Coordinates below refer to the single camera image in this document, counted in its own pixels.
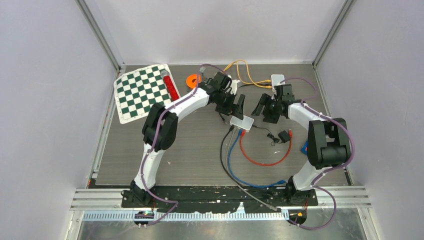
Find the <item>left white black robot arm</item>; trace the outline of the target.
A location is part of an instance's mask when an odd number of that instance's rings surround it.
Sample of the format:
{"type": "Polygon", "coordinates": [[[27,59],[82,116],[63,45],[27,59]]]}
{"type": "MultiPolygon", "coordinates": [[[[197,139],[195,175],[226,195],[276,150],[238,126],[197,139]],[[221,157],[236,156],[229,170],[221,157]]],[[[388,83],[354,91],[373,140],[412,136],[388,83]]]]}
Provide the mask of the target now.
{"type": "Polygon", "coordinates": [[[213,78],[201,81],[186,95],[165,105],[155,103],[144,122],[143,155],[136,177],[128,190],[121,192],[123,208],[151,207],[155,196],[157,172],[166,150],[176,140],[179,122],[209,104],[215,104],[215,111],[226,116],[244,119],[243,105],[245,95],[237,90],[239,80],[233,80],[223,72],[217,72],[213,78]]]}

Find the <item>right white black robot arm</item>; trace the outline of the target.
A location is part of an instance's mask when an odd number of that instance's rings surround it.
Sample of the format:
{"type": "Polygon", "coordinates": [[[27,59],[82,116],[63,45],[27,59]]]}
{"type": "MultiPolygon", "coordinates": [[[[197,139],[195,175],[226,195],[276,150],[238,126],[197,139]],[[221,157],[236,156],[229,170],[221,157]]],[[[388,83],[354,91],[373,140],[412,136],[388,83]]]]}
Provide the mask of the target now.
{"type": "Polygon", "coordinates": [[[307,130],[307,161],[285,185],[285,198],[299,205],[328,172],[342,168],[352,158],[351,139],[344,118],[332,118],[296,99],[290,84],[275,86],[274,95],[262,94],[252,115],[276,124],[281,116],[307,130]]]}

